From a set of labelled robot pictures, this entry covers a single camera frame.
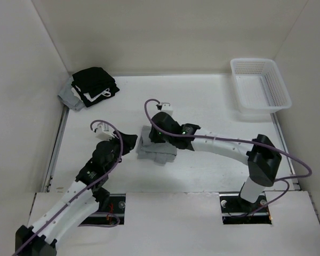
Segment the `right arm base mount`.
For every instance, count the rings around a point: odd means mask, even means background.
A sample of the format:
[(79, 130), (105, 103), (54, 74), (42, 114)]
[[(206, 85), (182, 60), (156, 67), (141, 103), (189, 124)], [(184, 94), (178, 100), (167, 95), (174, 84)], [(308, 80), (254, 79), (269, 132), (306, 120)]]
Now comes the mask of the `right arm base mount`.
[(271, 224), (265, 193), (255, 203), (241, 199), (238, 193), (219, 194), (222, 222), (224, 225)]

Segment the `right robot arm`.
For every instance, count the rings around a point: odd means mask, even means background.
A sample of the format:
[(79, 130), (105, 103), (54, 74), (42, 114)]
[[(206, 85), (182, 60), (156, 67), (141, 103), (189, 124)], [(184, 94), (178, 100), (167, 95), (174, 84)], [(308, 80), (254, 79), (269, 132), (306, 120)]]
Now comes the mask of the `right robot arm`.
[(247, 165), (249, 176), (236, 199), (238, 207), (243, 211), (253, 208), (264, 189), (273, 186), (282, 160), (270, 139), (263, 134), (253, 139), (261, 144), (259, 146), (221, 141), (198, 125), (180, 125), (165, 112), (158, 112), (151, 118), (149, 138), (153, 143), (168, 142), (178, 149), (214, 153)]

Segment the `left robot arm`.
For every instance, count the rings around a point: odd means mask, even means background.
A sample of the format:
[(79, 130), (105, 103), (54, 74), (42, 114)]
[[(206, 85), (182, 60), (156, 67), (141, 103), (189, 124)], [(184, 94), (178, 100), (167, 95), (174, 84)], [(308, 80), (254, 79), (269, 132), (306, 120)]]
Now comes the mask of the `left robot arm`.
[(29, 227), (15, 233), (15, 255), (56, 255), (63, 241), (87, 217), (104, 212), (110, 193), (103, 188), (109, 173), (132, 151), (137, 135), (113, 132), (96, 145), (62, 198)]

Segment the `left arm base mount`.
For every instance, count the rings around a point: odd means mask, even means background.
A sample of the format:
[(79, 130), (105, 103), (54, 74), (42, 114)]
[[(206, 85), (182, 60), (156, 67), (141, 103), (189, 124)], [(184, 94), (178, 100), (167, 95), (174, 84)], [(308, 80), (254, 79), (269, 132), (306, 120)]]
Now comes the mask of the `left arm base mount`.
[(124, 224), (126, 209), (126, 194), (111, 194), (105, 207), (100, 208), (89, 217), (87, 217), (82, 225), (89, 226), (113, 226), (117, 224), (117, 219), (112, 216), (108, 216), (105, 212), (114, 214), (119, 218), (119, 225)]

